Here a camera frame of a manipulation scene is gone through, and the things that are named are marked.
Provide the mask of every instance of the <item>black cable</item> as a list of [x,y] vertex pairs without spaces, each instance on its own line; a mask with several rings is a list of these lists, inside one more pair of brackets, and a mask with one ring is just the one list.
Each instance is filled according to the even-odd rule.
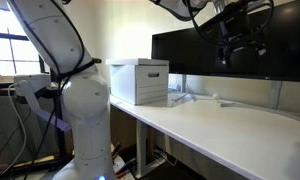
[[[16,5],[15,1],[14,1],[14,0],[11,0],[11,3],[14,5],[15,10],[17,11],[18,15],[20,16],[20,18],[21,18],[22,21],[23,21],[23,24],[24,24],[24,25],[26,26],[26,28],[30,31],[30,33],[34,36],[34,38],[38,41],[38,43],[39,43],[40,46],[44,49],[44,51],[47,53],[47,55],[49,56],[49,58],[52,60],[52,62],[54,63],[54,65],[55,65],[55,67],[56,67],[57,75],[59,75],[59,74],[60,74],[60,68],[59,68],[59,66],[58,66],[57,61],[56,61],[55,58],[52,56],[52,54],[49,52],[48,48],[47,48],[47,47],[43,44],[43,42],[40,40],[40,38],[35,34],[35,32],[34,32],[34,31],[32,30],[32,28],[30,27],[30,25],[26,22],[26,20],[25,20],[25,18],[23,17],[21,11],[18,9],[18,6]],[[53,115],[54,111],[55,111],[55,109],[53,109],[53,111],[52,111],[51,114],[50,114],[50,117],[51,117],[51,118],[52,118],[52,115]],[[46,125],[46,127],[45,127],[45,132],[46,132],[46,130],[49,128],[49,124],[50,124],[50,122],[51,122],[51,118],[49,118],[49,123],[48,123],[48,124]],[[41,142],[42,142],[42,143],[43,143],[43,141],[44,141],[44,139],[45,139],[45,136],[46,136],[46,135],[44,135],[44,136],[42,137],[42,139],[41,139]],[[30,169],[31,169],[31,167],[32,167],[32,165],[33,165],[33,162],[35,161],[36,156],[38,156],[38,152],[40,151],[41,146],[39,145],[39,148],[38,148],[38,150],[37,150],[37,153],[36,153],[36,155],[34,156],[34,159],[32,160],[32,163],[31,163],[31,165],[30,165],[30,167],[29,167],[29,171],[30,171]]]
[[[45,139],[45,137],[46,137],[46,135],[47,135],[47,132],[48,132],[48,129],[49,129],[49,125],[50,125],[50,123],[51,123],[52,116],[53,116],[54,113],[55,113],[55,107],[53,108],[53,110],[52,110],[52,112],[51,112],[51,114],[50,114],[49,120],[48,120],[48,122],[47,122],[46,128],[44,129],[44,132],[43,132],[43,135],[42,135],[42,138],[41,138],[40,145],[39,145],[38,150],[37,150],[37,152],[36,152],[36,156],[38,156],[39,151],[40,151],[40,149],[41,149],[41,147],[42,147],[42,145],[43,145],[44,139]],[[24,176],[24,179],[27,179],[28,174],[29,174],[29,172],[31,171],[31,168],[32,168],[32,166],[33,166],[33,163],[34,163],[34,161],[36,160],[36,156],[32,159],[31,164],[30,164],[30,166],[29,166],[29,168],[28,168],[28,171],[27,171],[27,173],[26,173],[25,176]]]
[[[70,26],[72,27],[72,29],[75,31],[78,39],[79,39],[79,42],[80,42],[80,45],[81,45],[81,56],[80,56],[80,59],[78,61],[78,63],[75,65],[75,67],[73,68],[73,71],[75,71],[79,66],[80,64],[82,63],[83,61],[83,58],[84,58],[84,55],[85,55],[85,48],[84,48],[84,45],[83,45],[83,40],[77,30],[77,28],[74,26],[74,24],[72,23],[72,21],[70,20],[70,18],[68,17],[68,15],[62,10],[62,8],[54,1],[54,0],[51,0],[51,2],[55,5],[55,7],[62,13],[62,15],[66,18],[66,20],[68,21],[68,23],[70,24]],[[61,92],[63,91],[65,85],[69,82],[71,78],[71,75],[66,79],[66,81],[64,82],[64,84],[62,85],[61,89],[58,90],[58,97],[57,97],[57,112],[56,114],[58,114],[58,109],[59,109],[59,106],[60,106],[60,96],[61,96]],[[55,136],[57,135],[57,130],[58,130],[58,119],[56,118],[55,119]]]
[[[27,120],[29,119],[30,115],[31,115],[31,109],[29,108],[29,113],[28,115],[26,116],[26,118],[24,119],[23,121],[23,124],[25,124],[27,122]],[[1,159],[1,154],[2,154],[2,151],[7,147],[7,145],[9,144],[9,142],[11,141],[12,137],[14,136],[14,134],[17,132],[18,129],[20,129],[21,125],[19,124],[19,126],[13,130],[13,132],[10,134],[10,137],[8,138],[8,140],[6,141],[6,143],[2,146],[2,148],[0,149],[0,159]]]
[[54,136],[57,140],[57,146],[59,148],[59,154],[61,153],[61,147],[60,147],[60,144],[59,144],[59,138],[58,138],[58,116],[59,116],[59,108],[60,108],[60,96],[61,96],[61,91],[60,91],[60,88],[61,88],[61,80],[58,82],[58,89],[57,89],[57,102],[56,102],[56,113],[55,113],[55,120],[54,120]]
[[10,172],[10,177],[9,177],[9,179],[12,179],[13,170],[14,170],[14,166],[12,166],[12,168],[11,168],[11,172]]
[[235,44],[238,44],[238,43],[245,42],[247,39],[251,38],[251,36],[253,36],[254,34],[257,34],[257,33],[261,32],[268,25],[268,23],[270,22],[270,20],[272,18],[273,11],[274,11],[274,2],[273,2],[273,0],[268,0],[268,1],[269,1],[268,4],[264,4],[264,5],[268,5],[270,7],[269,16],[268,16],[266,22],[262,26],[259,26],[258,29],[255,28],[255,30],[250,35],[245,36],[242,39],[234,41],[234,42],[224,42],[224,41],[221,42],[221,41],[217,41],[217,40],[212,39],[211,37],[209,37],[205,33],[201,33],[201,31],[199,29],[199,26],[196,23],[196,21],[194,19],[194,16],[193,16],[193,13],[192,13],[192,8],[191,8],[191,5],[190,5],[190,0],[186,0],[186,4],[187,4],[187,8],[188,8],[189,15],[190,15],[190,18],[192,20],[192,23],[193,23],[196,31],[198,32],[199,36],[202,39],[204,39],[205,41],[207,41],[207,42],[209,42],[209,43],[211,43],[213,45],[216,45],[216,46],[231,46],[231,45],[235,45]]

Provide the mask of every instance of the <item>white box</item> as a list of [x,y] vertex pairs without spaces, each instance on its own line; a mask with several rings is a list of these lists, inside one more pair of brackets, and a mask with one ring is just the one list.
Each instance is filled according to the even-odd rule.
[[169,61],[150,59],[108,59],[111,94],[139,105],[168,97]]

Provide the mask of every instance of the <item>box handle hole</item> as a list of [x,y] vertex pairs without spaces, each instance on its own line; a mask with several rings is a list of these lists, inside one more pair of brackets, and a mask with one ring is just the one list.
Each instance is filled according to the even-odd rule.
[[159,77],[159,73],[148,73],[148,77]]

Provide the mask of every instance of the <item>white table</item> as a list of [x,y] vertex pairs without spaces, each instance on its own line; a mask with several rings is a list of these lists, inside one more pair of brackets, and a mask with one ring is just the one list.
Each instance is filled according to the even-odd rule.
[[137,177],[156,166],[145,164],[147,124],[249,179],[300,179],[299,121],[255,109],[220,107],[212,100],[188,98],[170,107],[170,94],[168,102],[140,106],[113,96],[110,101],[139,120]]

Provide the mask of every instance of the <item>box lid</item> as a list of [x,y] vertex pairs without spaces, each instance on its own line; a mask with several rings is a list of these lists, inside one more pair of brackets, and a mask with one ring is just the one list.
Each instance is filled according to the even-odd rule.
[[146,58],[130,58],[130,59],[107,59],[107,65],[152,65],[152,66],[168,66],[167,60],[156,60]]

